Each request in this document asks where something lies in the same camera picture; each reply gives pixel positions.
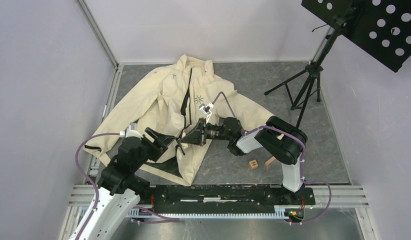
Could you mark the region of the cream zip-up jacket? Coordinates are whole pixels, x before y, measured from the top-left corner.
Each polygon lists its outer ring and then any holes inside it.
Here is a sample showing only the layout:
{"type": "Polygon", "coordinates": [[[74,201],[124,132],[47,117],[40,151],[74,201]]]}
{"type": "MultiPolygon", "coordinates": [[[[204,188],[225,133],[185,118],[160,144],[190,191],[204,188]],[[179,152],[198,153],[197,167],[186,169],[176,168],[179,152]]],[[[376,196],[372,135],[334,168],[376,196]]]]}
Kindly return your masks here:
{"type": "Polygon", "coordinates": [[[210,122],[236,117],[242,127],[253,130],[266,123],[272,113],[238,93],[232,82],[214,72],[211,60],[182,55],[177,63],[153,69],[141,79],[113,108],[101,123],[84,150],[107,165],[107,152],[119,140],[112,133],[125,131],[137,123],[137,131],[183,136],[203,117],[201,104],[213,103],[210,122]]]}

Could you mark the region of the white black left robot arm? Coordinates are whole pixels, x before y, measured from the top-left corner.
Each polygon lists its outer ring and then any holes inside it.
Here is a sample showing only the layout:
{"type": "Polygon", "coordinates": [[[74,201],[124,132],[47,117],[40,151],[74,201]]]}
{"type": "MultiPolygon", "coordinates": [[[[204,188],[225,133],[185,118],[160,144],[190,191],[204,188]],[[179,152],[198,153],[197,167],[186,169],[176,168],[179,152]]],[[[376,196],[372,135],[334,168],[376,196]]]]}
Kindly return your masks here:
{"type": "Polygon", "coordinates": [[[157,161],[176,139],[149,127],[144,135],[130,127],[111,135],[122,138],[122,144],[97,182],[83,174],[93,186],[94,196],[71,240],[111,239],[130,210],[151,197],[150,183],[136,176],[136,171],[149,160],[157,161]]]}

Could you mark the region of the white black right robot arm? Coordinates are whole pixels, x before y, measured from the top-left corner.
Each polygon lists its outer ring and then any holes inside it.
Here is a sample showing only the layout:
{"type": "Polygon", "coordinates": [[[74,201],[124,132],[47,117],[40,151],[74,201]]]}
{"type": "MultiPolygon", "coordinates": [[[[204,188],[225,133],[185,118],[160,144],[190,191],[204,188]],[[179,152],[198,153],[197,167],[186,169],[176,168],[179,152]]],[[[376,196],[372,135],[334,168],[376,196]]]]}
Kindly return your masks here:
{"type": "Polygon", "coordinates": [[[282,198],[288,204],[297,203],[303,196],[304,179],[300,161],[304,159],[307,135],[276,117],[270,117],[265,125],[245,132],[241,121],[226,117],[221,125],[198,120],[195,127],[181,139],[181,143],[204,146],[208,140],[227,141],[227,148],[235,156],[243,156],[253,150],[267,150],[282,166],[282,198]]]}

